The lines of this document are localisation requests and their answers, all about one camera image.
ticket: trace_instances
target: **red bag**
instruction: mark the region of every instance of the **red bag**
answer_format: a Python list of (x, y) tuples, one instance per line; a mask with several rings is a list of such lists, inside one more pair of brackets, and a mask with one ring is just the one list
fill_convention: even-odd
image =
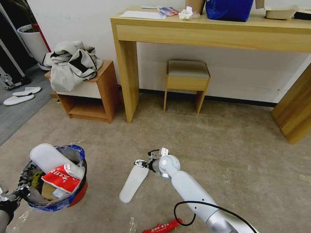
[(54, 168), (52, 171), (42, 177), (46, 183), (60, 188), (67, 193), (72, 193), (80, 183), (80, 179), (67, 173), (65, 167), (67, 164)]

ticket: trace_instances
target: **blue bag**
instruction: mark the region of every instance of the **blue bag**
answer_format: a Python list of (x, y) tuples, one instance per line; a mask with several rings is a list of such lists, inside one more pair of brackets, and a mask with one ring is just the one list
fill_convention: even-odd
[(207, 0), (205, 9), (209, 19), (246, 22), (253, 0)]

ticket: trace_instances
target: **white jacket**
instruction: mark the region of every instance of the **white jacket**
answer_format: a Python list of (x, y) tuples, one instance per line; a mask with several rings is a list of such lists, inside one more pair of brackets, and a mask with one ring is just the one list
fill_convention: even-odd
[(45, 54), (43, 65), (51, 68), (51, 87), (54, 91), (69, 92), (85, 79), (96, 77), (103, 60), (95, 55), (95, 48), (82, 41), (62, 42), (53, 53)]

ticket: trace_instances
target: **stool cushion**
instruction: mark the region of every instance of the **stool cushion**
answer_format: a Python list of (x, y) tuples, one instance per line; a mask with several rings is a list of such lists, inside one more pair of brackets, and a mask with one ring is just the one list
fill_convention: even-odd
[(202, 61), (177, 61), (168, 62), (168, 75), (172, 77), (209, 78), (210, 74)]

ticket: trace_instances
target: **beige carpet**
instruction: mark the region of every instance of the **beige carpet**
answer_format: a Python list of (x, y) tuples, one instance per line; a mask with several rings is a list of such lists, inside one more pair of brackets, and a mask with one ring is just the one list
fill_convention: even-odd
[[(31, 210), (23, 201), (11, 232), (133, 233), (174, 219), (181, 198), (170, 181), (149, 174), (128, 204), (119, 192), (135, 159), (166, 147), (217, 204), (261, 233), (306, 233), (311, 229), (311, 136), (290, 145), (271, 108), (205, 101), (199, 115), (190, 101), (141, 95), (131, 124), (121, 107), (111, 124), (69, 119), (53, 99), (0, 147), (0, 177), (15, 188), (30, 150), (40, 143), (85, 149), (88, 190), (77, 205), (54, 213)], [(178, 211), (185, 222), (192, 213)], [(208, 232), (199, 218), (174, 232)]]

